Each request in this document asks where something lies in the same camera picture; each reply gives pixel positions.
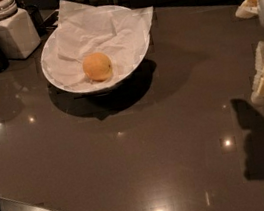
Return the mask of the orange fruit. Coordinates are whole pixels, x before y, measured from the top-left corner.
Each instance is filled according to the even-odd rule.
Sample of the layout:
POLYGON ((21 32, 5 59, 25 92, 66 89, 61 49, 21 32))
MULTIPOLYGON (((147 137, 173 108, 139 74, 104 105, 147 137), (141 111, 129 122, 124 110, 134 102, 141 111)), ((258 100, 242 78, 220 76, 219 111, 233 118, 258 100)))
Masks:
POLYGON ((100 52, 87 55, 83 59, 82 67, 89 79, 98 82, 111 78, 113 72, 110 58, 100 52))

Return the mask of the dark container behind jar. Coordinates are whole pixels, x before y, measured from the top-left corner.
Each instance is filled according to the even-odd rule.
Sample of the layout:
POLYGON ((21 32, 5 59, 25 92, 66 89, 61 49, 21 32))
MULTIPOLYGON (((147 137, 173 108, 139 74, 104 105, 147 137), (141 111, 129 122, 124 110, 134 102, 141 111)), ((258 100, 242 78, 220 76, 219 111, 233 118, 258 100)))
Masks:
POLYGON ((35 29, 37 30, 38 34, 40 36, 45 35, 47 32, 47 29, 45 27, 41 13, 39 12, 39 8, 32 4, 22 5, 21 8, 25 9, 27 13, 29 14, 30 19, 32 19, 33 25, 35 26, 35 29))

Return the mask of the white ceramic jar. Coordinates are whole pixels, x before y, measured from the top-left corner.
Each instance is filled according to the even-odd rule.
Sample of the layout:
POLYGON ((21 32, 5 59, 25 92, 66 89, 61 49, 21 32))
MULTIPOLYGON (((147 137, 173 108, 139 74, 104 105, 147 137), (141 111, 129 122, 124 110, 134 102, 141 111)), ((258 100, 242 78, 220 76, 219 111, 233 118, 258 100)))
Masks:
POLYGON ((40 36, 25 9, 15 0, 0 0, 0 48, 9 59, 25 59, 40 45, 40 36))

